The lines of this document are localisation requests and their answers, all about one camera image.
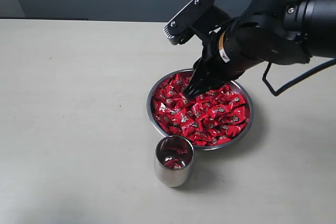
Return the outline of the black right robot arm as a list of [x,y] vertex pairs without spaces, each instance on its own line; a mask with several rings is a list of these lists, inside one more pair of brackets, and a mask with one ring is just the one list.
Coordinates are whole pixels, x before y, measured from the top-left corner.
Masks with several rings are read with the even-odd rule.
[[322,63],[270,93],[278,96],[302,80],[335,65],[335,0],[251,0],[238,17],[210,34],[183,94],[189,100],[238,79],[246,70],[269,65]]

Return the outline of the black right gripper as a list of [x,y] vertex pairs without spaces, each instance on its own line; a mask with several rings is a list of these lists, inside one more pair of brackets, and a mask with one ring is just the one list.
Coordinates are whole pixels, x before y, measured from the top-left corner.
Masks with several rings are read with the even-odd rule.
[[193,75],[183,90],[186,98],[217,90],[227,81],[238,79],[246,70],[260,64],[260,59],[243,53],[234,36],[228,30],[232,20],[217,26],[202,40],[202,56],[193,65]]

